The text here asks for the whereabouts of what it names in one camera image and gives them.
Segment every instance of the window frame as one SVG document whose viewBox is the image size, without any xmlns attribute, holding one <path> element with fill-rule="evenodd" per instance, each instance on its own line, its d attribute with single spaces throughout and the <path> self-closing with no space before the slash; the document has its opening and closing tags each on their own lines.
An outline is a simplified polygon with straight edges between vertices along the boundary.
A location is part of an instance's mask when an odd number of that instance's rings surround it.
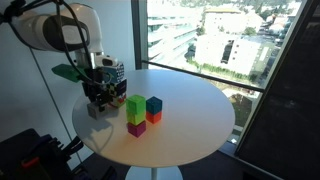
<svg viewBox="0 0 320 180">
<path fill-rule="evenodd" d="M 265 86 L 263 88 L 261 88 L 261 87 L 254 87 L 254 86 L 242 84 L 239 82 L 234 82 L 234 81 L 227 80 L 227 79 L 204 75 L 204 74 L 200 74 L 197 72 L 187 71 L 187 70 L 183 70 L 183 69 L 179 69 L 179 68 L 159 64 L 159 63 L 149 62 L 148 61 L 147 0 L 131 1 L 136 69 L 148 69 L 149 65 L 154 65 L 154 66 L 158 66 L 161 68 L 166 68 L 166 69 L 170 69 L 170 70 L 174 70 L 174 71 L 188 73 L 188 74 L 198 76 L 201 78 L 205 78 L 208 80 L 226 83 L 226 84 L 229 84 L 232 86 L 237 86 L 240 88 L 248 89 L 250 91 L 256 91 L 256 92 L 261 93 L 262 95 L 261 95 L 261 98 L 259 99 L 257 107 L 255 108 L 255 110 L 253 110 L 254 112 L 252 112 L 251 115 L 249 116 L 248 121 L 243 128 L 244 131 L 241 133 L 241 135 L 239 137 L 240 141 L 237 143 L 237 147 L 236 147 L 238 149 L 241 146 L 241 142 L 243 141 L 243 139 L 247 135 L 246 132 L 248 131 L 248 129 L 250 129 L 251 124 L 252 124 L 257 112 L 259 111 L 259 108 L 261 107 L 261 104 L 262 104 L 266 94 L 268 93 L 268 90 L 270 89 L 270 86 L 272 85 L 273 80 L 277 76 L 277 73 L 283 63 L 283 60 L 286 57 L 286 54 L 288 53 L 289 49 L 291 48 L 294 39 L 297 36 L 301 36 L 301 34 L 300 35 L 297 34 L 298 30 L 305 25 L 306 19 L 308 17 L 311 18 L 309 10 L 312 9 L 312 6 L 314 6 L 316 2 L 317 2 L 316 0 L 310 0 L 310 1 L 305 0 L 302 2 L 301 7 L 303 7 L 303 8 L 299 9 L 299 11 L 297 13 L 297 17 L 292 22 L 292 27 L 294 27 L 294 28 L 289 29 L 287 34 L 290 34 L 290 36 L 285 38 L 284 45 L 279 50 L 279 53 L 281 53 L 281 54 L 277 56 L 277 58 L 275 60 L 276 64 L 274 66 L 272 66 L 272 68 L 270 70 L 270 72 L 272 72 L 272 73 L 270 75 L 268 75 L 268 77 L 266 79 L 267 83 L 265 84 Z"/>
</svg>

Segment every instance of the wall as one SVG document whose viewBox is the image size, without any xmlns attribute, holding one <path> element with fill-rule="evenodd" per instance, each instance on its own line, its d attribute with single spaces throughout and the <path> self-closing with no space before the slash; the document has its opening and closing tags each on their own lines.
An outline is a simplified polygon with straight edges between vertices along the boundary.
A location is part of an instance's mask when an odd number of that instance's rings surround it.
<svg viewBox="0 0 320 180">
<path fill-rule="evenodd" d="M 126 71 L 134 70 L 131 2 L 77 2 L 96 9 L 101 21 L 105 54 L 123 61 Z M 0 12 L 4 12 L 9 4 L 9 0 L 1 1 Z M 54 6 L 46 5 L 37 11 L 54 12 Z M 51 71 L 56 65 L 68 64 L 65 55 L 34 50 L 35 59 L 43 72 L 42 78 L 30 50 L 15 37 L 8 24 L 0 26 L 0 44 L 0 141 L 27 128 L 34 128 L 40 135 L 51 134 L 64 144 L 70 142 L 70 138 L 76 136 L 72 125 L 73 106 L 83 92 L 80 83 L 60 78 Z M 91 153 L 88 148 L 83 148 L 79 152 L 81 160 Z M 74 156 L 69 165 L 73 168 L 79 162 Z"/>
</svg>

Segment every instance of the red cube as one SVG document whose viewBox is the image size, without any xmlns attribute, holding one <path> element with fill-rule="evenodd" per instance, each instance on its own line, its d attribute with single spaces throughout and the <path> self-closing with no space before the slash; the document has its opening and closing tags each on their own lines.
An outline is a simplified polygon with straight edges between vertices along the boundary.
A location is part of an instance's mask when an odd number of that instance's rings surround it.
<svg viewBox="0 0 320 180">
<path fill-rule="evenodd" d="M 157 114 L 153 115 L 150 112 L 146 112 L 146 119 L 151 122 L 152 124 L 155 124 L 160 121 L 162 117 L 162 111 L 158 112 Z"/>
</svg>

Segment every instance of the round white table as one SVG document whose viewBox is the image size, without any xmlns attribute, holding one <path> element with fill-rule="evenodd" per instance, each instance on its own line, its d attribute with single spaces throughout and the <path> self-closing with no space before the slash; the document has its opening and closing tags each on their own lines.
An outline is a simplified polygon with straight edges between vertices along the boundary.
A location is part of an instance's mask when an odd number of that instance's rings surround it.
<svg viewBox="0 0 320 180">
<path fill-rule="evenodd" d="M 231 134 L 235 114 L 227 97 L 207 81 L 170 70 L 125 73 L 127 97 L 138 94 L 163 101 L 162 119 L 139 138 L 128 133 L 126 105 L 108 108 L 95 120 L 89 100 L 81 96 L 73 125 L 83 143 L 109 160 L 132 166 L 126 179 L 182 179 L 178 165 L 202 159 L 220 148 Z"/>
</svg>

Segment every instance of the cube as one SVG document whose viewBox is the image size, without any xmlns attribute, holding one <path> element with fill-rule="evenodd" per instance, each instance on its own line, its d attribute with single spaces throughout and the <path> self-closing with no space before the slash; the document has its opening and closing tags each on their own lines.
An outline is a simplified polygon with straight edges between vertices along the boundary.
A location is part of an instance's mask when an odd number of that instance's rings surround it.
<svg viewBox="0 0 320 180">
<path fill-rule="evenodd" d="M 120 83 L 107 84 L 107 91 L 112 97 L 120 96 L 127 91 L 127 79 L 122 79 Z"/>
<path fill-rule="evenodd" d="M 127 121 L 133 125 L 138 125 L 142 121 L 144 121 L 145 119 L 146 119 L 145 111 L 138 113 L 138 114 L 133 114 L 133 113 L 127 111 Z"/>
<path fill-rule="evenodd" d="M 146 131 L 147 124 L 146 124 L 146 121 L 141 122 L 137 126 L 131 123 L 127 123 L 127 127 L 128 127 L 128 132 L 130 134 L 134 135 L 135 137 L 139 137 L 141 136 L 141 134 L 143 134 Z"/>
<path fill-rule="evenodd" d="M 99 106 L 96 102 L 87 104 L 87 110 L 88 110 L 88 115 L 96 120 L 99 118 L 99 115 L 102 113 L 99 110 Z"/>
<path fill-rule="evenodd" d="M 127 97 L 126 93 L 123 93 L 122 95 L 117 96 L 117 97 L 113 97 L 112 101 L 109 102 L 109 105 L 114 107 L 114 108 L 119 108 L 119 107 L 121 107 L 122 105 L 125 104 L 126 97 Z"/>
<path fill-rule="evenodd" d="M 124 66 L 122 62 L 118 62 L 117 66 L 104 66 L 103 80 L 105 82 L 120 83 L 124 77 Z"/>
<path fill-rule="evenodd" d="M 159 122 L 161 118 L 162 118 L 162 111 L 158 112 L 157 114 L 151 114 L 150 112 L 146 111 L 146 119 L 152 124 Z"/>
<path fill-rule="evenodd" d="M 151 97 L 147 100 L 146 109 L 153 115 L 157 114 L 158 112 L 162 111 L 162 100 L 154 96 Z"/>
<path fill-rule="evenodd" d="M 132 114 L 139 114 L 146 110 L 146 99 L 143 96 L 133 95 L 126 100 L 126 110 Z"/>
</svg>

